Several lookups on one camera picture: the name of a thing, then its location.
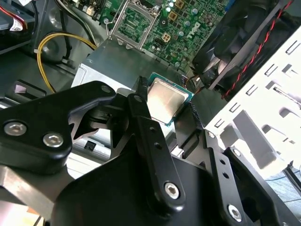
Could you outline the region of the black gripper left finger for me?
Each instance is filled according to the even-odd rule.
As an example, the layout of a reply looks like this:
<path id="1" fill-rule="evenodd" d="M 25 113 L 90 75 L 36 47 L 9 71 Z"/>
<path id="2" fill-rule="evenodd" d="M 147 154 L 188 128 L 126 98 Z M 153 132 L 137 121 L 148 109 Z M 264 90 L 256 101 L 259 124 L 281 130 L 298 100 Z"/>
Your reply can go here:
<path id="1" fill-rule="evenodd" d="M 139 188 L 163 211 L 181 211 L 186 197 L 160 125 L 147 106 L 147 79 L 133 93 L 117 94 L 92 81 L 0 112 L 0 162 L 40 174 L 66 163 L 73 143 L 99 128 L 111 132 L 111 160 L 139 155 Z"/>

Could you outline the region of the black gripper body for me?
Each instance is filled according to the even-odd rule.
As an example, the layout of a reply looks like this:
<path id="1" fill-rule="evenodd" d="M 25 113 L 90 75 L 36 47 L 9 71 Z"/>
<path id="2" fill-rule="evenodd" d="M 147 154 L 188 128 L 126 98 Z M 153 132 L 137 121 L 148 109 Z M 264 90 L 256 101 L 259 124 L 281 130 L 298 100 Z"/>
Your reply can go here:
<path id="1" fill-rule="evenodd" d="M 136 151 L 70 183 L 58 196 L 53 226 L 230 226 L 220 208 L 213 181 L 204 164 L 174 158 L 182 182 L 184 209 L 168 213 L 151 200 L 149 177 L 144 176 Z"/>

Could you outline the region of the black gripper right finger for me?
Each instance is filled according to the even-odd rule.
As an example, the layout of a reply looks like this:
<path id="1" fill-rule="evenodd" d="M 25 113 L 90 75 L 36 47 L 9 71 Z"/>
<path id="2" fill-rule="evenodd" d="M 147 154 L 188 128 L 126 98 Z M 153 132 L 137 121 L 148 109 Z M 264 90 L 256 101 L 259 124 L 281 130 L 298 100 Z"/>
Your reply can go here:
<path id="1" fill-rule="evenodd" d="M 205 168 L 204 210 L 215 226 L 294 226 L 296 216 L 236 148 L 222 150 L 193 104 L 175 119 L 182 158 Z"/>

